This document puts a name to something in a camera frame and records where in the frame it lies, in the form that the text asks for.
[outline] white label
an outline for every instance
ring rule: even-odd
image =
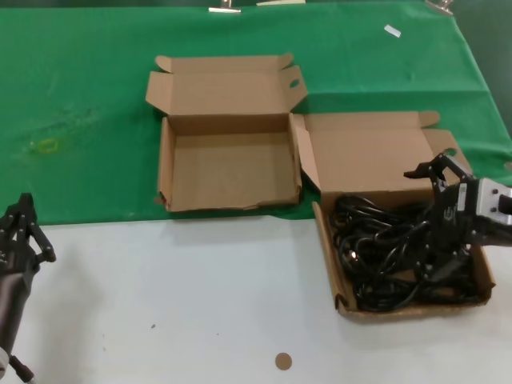
[[[400,32],[399,30],[397,30],[396,28],[393,28],[392,26],[390,26],[389,24],[387,26],[384,27],[384,29],[389,32],[390,34],[392,34],[393,36],[399,38],[401,35],[402,35],[402,32]]]
[[[466,192],[467,184],[461,184],[458,187],[457,210],[464,210],[466,208]]]

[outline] cardboard box flap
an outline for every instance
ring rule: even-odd
[[[435,112],[310,114],[294,121],[302,170],[323,194],[430,186],[403,173],[432,160],[422,128],[438,122]]]
[[[213,58],[156,57],[157,66],[170,74],[199,74],[218,72],[263,72],[283,70],[294,61],[292,54],[281,56],[233,56]]]
[[[162,203],[170,207],[173,190],[174,144],[176,137],[169,126],[167,118],[162,120],[160,135],[160,161],[158,164],[158,193]]]
[[[291,54],[156,61],[146,100],[168,115],[284,114],[307,95]]]

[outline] power cord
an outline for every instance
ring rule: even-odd
[[[24,365],[16,356],[11,356],[9,359],[10,366],[13,367],[16,375],[27,384],[35,384],[34,373],[29,369],[28,366]]]
[[[361,310],[388,312],[416,304],[465,304],[478,300],[466,244],[435,249],[431,204],[392,210],[357,195],[343,195],[330,216],[334,247],[352,281]],[[457,258],[456,268],[446,268]]]

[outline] green cloth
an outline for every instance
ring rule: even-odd
[[[438,110],[476,175],[512,184],[512,141],[455,21],[421,3],[0,10],[0,35],[0,207],[32,192],[46,224],[236,214],[153,203],[160,121],[144,97],[159,54],[292,52],[299,112]],[[314,199],[306,184],[300,206],[256,213],[309,218]]]

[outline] cardboard box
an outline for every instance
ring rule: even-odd
[[[158,192],[168,211],[297,204],[290,111],[307,94],[293,56],[167,58],[146,100],[166,117]]]
[[[403,173],[415,170],[447,149],[469,169],[449,131],[429,128],[436,112],[294,115],[302,169],[320,189],[321,204],[314,213],[324,250],[334,305],[341,315],[358,318],[411,317],[448,313],[462,306],[408,306],[390,313],[360,311],[352,285],[332,246],[329,214],[341,194],[360,194],[382,206],[399,206],[433,197],[430,180],[411,180]],[[453,174],[447,180],[456,181]],[[485,252],[473,247],[480,306],[490,299],[494,279]]]

